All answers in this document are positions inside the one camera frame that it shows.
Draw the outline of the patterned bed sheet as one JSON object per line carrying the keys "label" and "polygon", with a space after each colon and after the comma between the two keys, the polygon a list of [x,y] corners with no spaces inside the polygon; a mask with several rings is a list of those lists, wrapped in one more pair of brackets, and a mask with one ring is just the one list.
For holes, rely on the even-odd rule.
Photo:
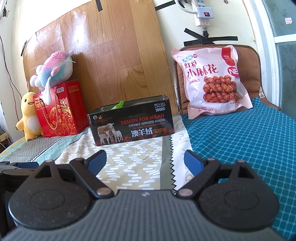
{"label": "patterned bed sheet", "polygon": [[74,136],[24,138],[1,152],[1,163],[55,164],[85,160],[97,178],[114,192],[120,189],[177,191],[193,178],[184,154],[191,143],[181,116],[173,117],[172,135],[96,146],[90,128]]}

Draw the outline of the yellow duck plush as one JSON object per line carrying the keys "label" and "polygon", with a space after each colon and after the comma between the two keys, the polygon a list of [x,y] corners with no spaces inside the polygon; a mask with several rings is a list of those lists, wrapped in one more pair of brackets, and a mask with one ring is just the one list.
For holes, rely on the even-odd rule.
{"label": "yellow duck plush", "polygon": [[28,92],[22,97],[22,118],[16,124],[16,129],[24,132],[27,142],[43,135],[35,108],[34,95],[34,92]]}

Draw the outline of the red gift box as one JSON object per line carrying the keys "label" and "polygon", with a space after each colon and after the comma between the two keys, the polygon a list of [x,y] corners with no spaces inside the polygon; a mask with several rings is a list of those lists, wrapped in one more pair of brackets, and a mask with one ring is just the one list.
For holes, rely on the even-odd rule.
{"label": "red gift box", "polygon": [[53,87],[48,105],[41,95],[41,92],[33,95],[33,100],[44,137],[77,135],[89,126],[79,81]]}

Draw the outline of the teal patterned cloth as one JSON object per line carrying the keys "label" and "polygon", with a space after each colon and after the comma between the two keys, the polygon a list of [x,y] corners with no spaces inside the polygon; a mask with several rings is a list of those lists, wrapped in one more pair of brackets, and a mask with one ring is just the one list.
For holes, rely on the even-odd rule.
{"label": "teal patterned cloth", "polygon": [[224,115],[182,120],[193,152],[223,164],[247,161],[273,190],[280,211],[273,229],[290,239],[295,236],[295,120],[266,106],[258,97],[253,107]]}

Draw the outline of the black sheep print box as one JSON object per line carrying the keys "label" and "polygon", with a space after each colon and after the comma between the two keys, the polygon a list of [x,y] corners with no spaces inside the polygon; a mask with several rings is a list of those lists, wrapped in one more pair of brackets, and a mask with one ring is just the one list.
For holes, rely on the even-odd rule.
{"label": "black sheep print box", "polygon": [[173,134],[170,99],[165,95],[102,106],[88,114],[95,145],[104,146]]}

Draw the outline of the pink fried twist snack bag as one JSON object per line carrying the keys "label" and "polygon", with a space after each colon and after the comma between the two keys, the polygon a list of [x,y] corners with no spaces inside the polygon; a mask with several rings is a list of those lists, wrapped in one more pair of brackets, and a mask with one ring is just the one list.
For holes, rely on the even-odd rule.
{"label": "pink fried twist snack bag", "polygon": [[173,49],[171,55],[183,72],[189,119],[253,107],[240,81],[238,53],[232,45],[184,51]]}

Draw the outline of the pastel plush toy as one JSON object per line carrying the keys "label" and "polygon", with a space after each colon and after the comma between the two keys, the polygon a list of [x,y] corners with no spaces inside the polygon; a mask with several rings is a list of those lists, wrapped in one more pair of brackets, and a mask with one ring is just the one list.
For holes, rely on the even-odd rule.
{"label": "pastel plush toy", "polygon": [[50,55],[43,65],[36,67],[36,74],[30,77],[30,85],[41,90],[40,98],[44,104],[52,101],[50,90],[67,81],[73,73],[72,55],[74,51],[57,51]]}

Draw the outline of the brown cushion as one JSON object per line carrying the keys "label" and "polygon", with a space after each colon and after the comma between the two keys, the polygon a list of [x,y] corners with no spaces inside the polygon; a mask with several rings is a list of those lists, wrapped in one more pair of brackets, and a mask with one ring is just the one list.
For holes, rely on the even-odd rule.
{"label": "brown cushion", "polygon": [[[246,88],[251,99],[259,97],[259,89],[262,87],[261,65],[258,53],[247,45],[234,45],[238,53],[238,73],[240,80]],[[184,87],[184,75],[178,63],[174,62],[177,80],[177,93],[180,114],[186,114],[189,101],[186,98]]]}

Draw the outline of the wooden board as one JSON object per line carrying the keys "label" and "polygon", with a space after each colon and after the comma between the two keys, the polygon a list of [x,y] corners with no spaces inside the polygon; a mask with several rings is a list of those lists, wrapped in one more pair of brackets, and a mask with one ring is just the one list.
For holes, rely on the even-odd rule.
{"label": "wooden board", "polygon": [[166,95],[178,114],[175,89],[152,1],[85,3],[43,27],[23,54],[25,77],[59,50],[73,51],[72,79],[80,82],[87,111]]}

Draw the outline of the white power strip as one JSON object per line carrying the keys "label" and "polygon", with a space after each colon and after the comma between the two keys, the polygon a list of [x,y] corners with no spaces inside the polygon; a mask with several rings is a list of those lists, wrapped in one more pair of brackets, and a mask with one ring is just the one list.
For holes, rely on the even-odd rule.
{"label": "white power strip", "polygon": [[194,16],[197,27],[207,30],[211,26],[210,20],[214,19],[215,15],[213,9],[206,6],[205,1],[175,1],[175,3],[182,11]]}

